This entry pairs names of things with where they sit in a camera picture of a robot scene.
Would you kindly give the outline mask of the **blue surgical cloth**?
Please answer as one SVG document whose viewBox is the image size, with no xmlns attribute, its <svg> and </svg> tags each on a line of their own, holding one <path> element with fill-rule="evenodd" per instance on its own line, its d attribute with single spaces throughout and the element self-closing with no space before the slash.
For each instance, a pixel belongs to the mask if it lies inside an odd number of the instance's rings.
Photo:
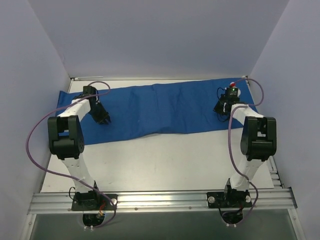
<svg viewBox="0 0 320 240">
<path fill-rule="evenodd" d="M 152 134 L 193 134 L 228 129 L 213 111 L 217 94 L 237 78 L 187 81 L 116 88 L 95 83 L 109 124 L 97 124 L 87 114 L 80 122 L 84 143 L 127 141 Z"/>
</svg>

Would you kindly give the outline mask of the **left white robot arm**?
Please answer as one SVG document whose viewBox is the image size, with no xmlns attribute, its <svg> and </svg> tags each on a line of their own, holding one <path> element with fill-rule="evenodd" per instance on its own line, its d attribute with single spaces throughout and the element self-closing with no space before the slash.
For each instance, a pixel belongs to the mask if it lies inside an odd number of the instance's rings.
<svg viewBox="0 0 320 240">
<path fill-rule="evenodd" d="M 101 197 L 95 193 L 99 189 L 84 160 L 85 139 L 81 121 L 90 115 L 95 123 L 108 125 L 111 123 L 110 115 L 100 101 L 98 90 L 91 84 L 84 86 L 82 93 L 61 110 L 60 114 L 47 120 L 50 152 L 66 166 L 74 182 L 75 193 L 85 194 L 83 204 L 95 210 L 100 206 Z"/>
</svg>

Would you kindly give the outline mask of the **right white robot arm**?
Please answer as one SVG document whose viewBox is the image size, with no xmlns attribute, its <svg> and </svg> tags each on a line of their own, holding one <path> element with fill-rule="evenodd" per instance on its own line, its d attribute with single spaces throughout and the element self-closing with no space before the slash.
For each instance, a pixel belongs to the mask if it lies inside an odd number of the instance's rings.
<svg viewBox="0 0 320 240">
<path fill-rule="evenodd" d="M 252 179 L 260 166 L 277 151 L 277 121 L 253 110 L 251 104 L 240 101 L 240 90 L 235 83 L 225 88 L 213 111 L 228 120 L 228 151 L 235 173 L 229 179 L 230 189 L 222 193 L 223 203 L 234 206 L 240 201 L 240 192 L 249 189 Z M 242 159 L 235 163 L 231 146 L 232 121 L 242 126 L 240 151 Z"/>
</svg>

